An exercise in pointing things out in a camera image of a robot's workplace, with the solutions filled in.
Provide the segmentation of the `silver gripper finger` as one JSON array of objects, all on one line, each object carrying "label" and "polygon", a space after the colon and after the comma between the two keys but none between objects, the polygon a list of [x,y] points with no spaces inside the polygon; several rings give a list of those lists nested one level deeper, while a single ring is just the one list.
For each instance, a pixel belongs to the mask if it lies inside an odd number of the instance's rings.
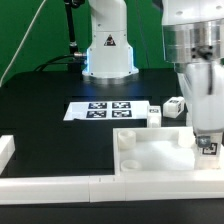
[{"label": "silver gripper finger", "polygon": [[196,144],[199,148],[207,148],[210,146],[210,137],[205,135],[197,136]]}]

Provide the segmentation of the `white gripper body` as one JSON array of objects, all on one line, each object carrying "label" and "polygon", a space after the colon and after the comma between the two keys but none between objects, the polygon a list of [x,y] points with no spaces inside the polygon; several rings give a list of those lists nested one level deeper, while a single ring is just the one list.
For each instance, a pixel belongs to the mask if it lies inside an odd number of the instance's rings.
[{"label": "white gripper body", "polygon": [[224,132],[224,67],[217,61],[176,68],[196,135]]}]

